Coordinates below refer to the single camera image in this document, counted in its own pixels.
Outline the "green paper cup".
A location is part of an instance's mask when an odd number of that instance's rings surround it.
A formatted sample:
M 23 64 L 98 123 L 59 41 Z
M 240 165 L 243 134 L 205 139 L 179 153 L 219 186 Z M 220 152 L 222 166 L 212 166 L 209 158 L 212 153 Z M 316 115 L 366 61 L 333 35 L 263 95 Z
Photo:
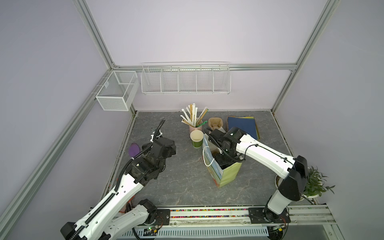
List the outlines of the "green paper cup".
M 193 147 L 198 149 L 203 145 L 204 133 L 201 130 L 194 130 L 190 133 Z

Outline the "green paper gift bag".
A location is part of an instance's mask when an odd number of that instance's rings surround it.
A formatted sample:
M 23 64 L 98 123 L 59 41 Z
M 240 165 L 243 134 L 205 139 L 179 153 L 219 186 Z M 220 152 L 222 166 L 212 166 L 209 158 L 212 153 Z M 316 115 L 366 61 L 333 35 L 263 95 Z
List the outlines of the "green paper gift bag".
M 235 180 L 242 163 L 226 161 L 218 147 L 209 141 L 207 134 L 204 134 L 202 150 L 203 162 L 218 188 Z

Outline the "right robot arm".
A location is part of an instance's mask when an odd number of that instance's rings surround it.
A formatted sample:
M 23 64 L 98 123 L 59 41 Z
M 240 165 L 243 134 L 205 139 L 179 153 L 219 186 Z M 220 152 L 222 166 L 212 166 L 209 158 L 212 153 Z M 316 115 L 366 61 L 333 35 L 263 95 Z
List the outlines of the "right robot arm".
M 267 201 L 262 218 L 268 223 L 289 223 L 287 206 L 299 201 L 308 182 L 306 158 L 280 153 L 254 139 L 245 131 L 233 127 L 229 132 L 206 128 L 208 141 L 219 149 L 222 157 L 233 162 L 253 159 L 273 171 L 282 179 L 281 184 Z

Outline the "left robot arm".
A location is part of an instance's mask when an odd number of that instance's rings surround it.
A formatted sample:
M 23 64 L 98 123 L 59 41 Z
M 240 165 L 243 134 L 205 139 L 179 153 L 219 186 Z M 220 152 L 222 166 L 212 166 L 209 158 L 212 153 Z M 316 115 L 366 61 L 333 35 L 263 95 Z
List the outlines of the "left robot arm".
M 120 172 L 115 187 L 84 217 L 61 228 L 66 240 L 115 240 L 128 230 L 153 223 L 157 207 L 149 200 L 141 201 L 129 212 L 117 213 L 152 179 L 157 179 L 166 159 L 176 154 L 173 140 L 160 137 L 146 144 Z

